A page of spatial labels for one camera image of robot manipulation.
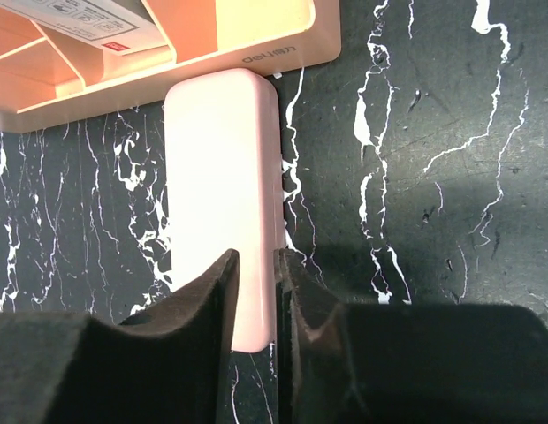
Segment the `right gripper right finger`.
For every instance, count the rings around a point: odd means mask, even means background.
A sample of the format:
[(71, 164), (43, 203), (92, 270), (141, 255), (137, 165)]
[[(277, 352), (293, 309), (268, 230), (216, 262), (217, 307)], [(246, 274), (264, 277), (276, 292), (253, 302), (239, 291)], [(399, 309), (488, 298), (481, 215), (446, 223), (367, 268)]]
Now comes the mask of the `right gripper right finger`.
[(274, 254), (282, 423), (548, 423), (548, 330), (513, 305), (346, 302)]

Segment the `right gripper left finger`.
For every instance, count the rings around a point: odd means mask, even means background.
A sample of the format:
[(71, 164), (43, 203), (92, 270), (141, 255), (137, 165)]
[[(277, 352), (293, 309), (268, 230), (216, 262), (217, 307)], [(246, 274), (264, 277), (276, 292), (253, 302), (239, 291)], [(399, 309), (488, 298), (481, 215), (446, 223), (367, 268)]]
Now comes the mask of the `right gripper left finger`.
[(120, 324), (0, 313), (0, 423), (214, 423), (226, 387), (237, 251)]

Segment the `pink glasses case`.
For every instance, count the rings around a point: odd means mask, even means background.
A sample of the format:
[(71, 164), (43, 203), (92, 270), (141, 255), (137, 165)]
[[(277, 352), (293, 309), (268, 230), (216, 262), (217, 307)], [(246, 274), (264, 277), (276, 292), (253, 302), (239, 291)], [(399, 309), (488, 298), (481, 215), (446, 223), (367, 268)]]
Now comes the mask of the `pink glasses case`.
[(178, 289), (225, 250), (240, 257), (232, 338), (259, 352), (275, 337), (274, 253), (285, 246), (278, 95), (231, 69), (175, 85), (164, 100), (171, 282)]

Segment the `orange desk organizer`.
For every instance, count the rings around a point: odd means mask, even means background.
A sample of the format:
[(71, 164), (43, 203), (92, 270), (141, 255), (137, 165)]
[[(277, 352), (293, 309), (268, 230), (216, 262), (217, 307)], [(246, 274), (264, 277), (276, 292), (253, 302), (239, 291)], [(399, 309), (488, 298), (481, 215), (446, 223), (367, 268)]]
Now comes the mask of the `orange desk organizer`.
[(160, 101), (203, 74), (270, 76), (335, 59), (337, 1), (147, 1), (164, 44), (98, 49), (0, 6), (0, 131), (27, 133)]

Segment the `grey white small box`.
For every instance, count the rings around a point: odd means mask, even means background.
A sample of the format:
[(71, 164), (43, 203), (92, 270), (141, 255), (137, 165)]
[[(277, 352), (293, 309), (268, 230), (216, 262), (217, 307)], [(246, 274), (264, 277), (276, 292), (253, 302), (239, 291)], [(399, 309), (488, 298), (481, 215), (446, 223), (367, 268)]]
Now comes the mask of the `grey white small box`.
[(166, 45), (141, 1), (5, 0), (0, 8), (119, 56)]

